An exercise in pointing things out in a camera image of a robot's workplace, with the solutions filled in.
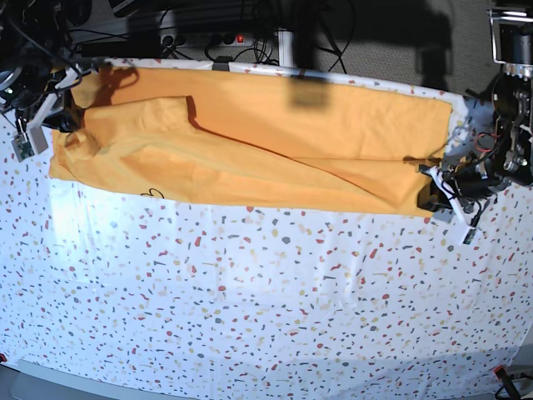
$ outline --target folded fabric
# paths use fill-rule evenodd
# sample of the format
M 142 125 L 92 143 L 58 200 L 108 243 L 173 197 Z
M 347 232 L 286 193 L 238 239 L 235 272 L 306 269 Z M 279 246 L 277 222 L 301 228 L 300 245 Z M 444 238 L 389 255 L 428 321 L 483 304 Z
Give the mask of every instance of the folded fabric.
M 293 81 L 104 71 L 75 93 L 91 105 L 84 128 L 54 133 L 50 176 L 190 203 L 428 215 L 428 180 L 406 160 L 441 153 L 448 103 Z

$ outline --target orange towel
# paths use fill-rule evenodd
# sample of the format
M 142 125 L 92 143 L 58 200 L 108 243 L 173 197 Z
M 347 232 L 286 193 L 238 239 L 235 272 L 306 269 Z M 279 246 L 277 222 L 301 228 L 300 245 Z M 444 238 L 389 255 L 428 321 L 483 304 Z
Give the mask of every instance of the orange towel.
M 318 105 L 296 99 L 316 96 Z M 229 72 L 113 69 L 75 92 L 85 126 L 54 133 L 50 176 L 190 203 L 426 216 L 451 106 Z

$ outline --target orange cloth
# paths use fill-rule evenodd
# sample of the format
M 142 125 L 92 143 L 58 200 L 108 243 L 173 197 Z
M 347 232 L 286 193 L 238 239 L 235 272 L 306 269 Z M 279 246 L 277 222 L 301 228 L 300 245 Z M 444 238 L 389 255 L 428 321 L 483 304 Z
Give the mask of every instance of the orange cloth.
M 53 178 L 190 203 L 420 216 L 428 179 L 404 160 L 441 153 L 451 112 L 359 87 L 161 69 L 104 71 L 75 98 L 92 107 L 83 129 L 54 133 Z

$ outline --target speckled tablecloth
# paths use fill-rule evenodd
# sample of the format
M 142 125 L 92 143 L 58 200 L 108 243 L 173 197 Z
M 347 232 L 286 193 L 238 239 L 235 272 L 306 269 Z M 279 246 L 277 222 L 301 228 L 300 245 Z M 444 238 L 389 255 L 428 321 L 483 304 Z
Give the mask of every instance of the speckled tablecloth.
M 483 107 L 449 93 L 330 78 L 450 101 L 450 151 L 481 123 Z M 17 163 L 4 125 L 0 351 L 12 363 L 201 399 L 452 398 L 495 391 L 491 369 L 531 326 L 529 189 L 501 193 L 466 247 L 429 218 L 51 180 L 50 150 Z

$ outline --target terrazzo pattern fabric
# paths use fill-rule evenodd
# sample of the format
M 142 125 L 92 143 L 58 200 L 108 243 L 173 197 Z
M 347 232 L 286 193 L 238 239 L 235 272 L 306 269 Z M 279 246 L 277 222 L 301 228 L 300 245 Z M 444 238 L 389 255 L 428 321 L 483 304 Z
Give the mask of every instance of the terrazzo pattern fabric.
M 452 137 L 471 137 L 454 109 Z M 531 327 L 529 189 L 501 193 L 466 247 L 429 218 L 50 180 L 50 151 L 17 163 L 8 128 L 0 351 L 12 363 L 199 399 L 453 398 L 494 392 L 491 369 Z

